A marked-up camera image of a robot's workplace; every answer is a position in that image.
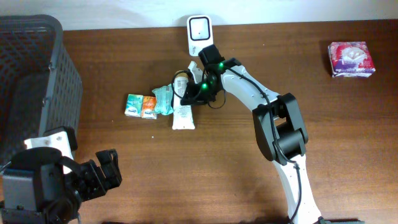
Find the gray plastic crate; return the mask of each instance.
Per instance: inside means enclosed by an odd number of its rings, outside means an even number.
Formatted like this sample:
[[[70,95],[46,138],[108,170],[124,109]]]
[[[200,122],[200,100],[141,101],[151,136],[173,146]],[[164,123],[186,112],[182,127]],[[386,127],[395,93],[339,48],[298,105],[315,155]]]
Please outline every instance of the gray plastic crate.
[[[24,140],[77,127],[83,88],[51,16],[0,17],[0,163]]]

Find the white barcode scanner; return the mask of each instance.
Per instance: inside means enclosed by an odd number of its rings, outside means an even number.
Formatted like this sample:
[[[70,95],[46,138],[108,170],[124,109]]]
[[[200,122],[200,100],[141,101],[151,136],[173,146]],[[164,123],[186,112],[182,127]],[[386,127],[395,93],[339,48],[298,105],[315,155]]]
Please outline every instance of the white barcode scanner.
[[[205,15],[191,16],[187,20],[188,48],[191,56],[213,44],[213,28],[211,19]]]

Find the wooden table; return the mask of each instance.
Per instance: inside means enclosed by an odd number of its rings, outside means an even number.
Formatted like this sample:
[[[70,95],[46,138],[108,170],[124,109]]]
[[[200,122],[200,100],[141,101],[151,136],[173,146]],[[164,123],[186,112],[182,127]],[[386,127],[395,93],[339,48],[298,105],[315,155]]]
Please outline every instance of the wooden table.
[[[128,93],[152,95],[191,60],[201,65],[188,54],[186,28],[64,33],[84,88],[76,160],[116,148],[123,176],[119,188],[82,205],[84,223],[286,217],[279,176],[257,147],[251,112],[233,95],[220,110],[194,107],[194,131],[173,131],[172,116],[124,115]],[[216,26],[213,33],[223,56],[236,57],[271,90],[296,96],[310,137],[308,176],[322,215],[395,223],[398,21]],[[339,40],[366,41],[376,73],[331,78],[327,46]]]

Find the light blue pouch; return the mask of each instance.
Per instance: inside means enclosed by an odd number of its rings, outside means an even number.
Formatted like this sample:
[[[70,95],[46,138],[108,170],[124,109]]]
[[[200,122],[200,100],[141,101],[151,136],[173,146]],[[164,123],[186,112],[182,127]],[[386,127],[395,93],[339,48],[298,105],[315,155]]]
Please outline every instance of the light blue pouch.
[[[156,96],[155,113],[162,115],[169,115],[173,113],[172,99],[173,90],[172,85],[163,86],[152,90]]]

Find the green led indicator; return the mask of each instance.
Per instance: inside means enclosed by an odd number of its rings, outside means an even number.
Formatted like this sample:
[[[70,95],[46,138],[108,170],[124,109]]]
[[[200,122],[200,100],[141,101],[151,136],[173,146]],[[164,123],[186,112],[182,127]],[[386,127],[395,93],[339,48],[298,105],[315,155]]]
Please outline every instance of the green led indicator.
[[[201,85],[201,88],[204,89],[204,90],[207,90],[207,87],[208,87],[208,86],[207,86],[206,83],[204,83],[204,84]]]

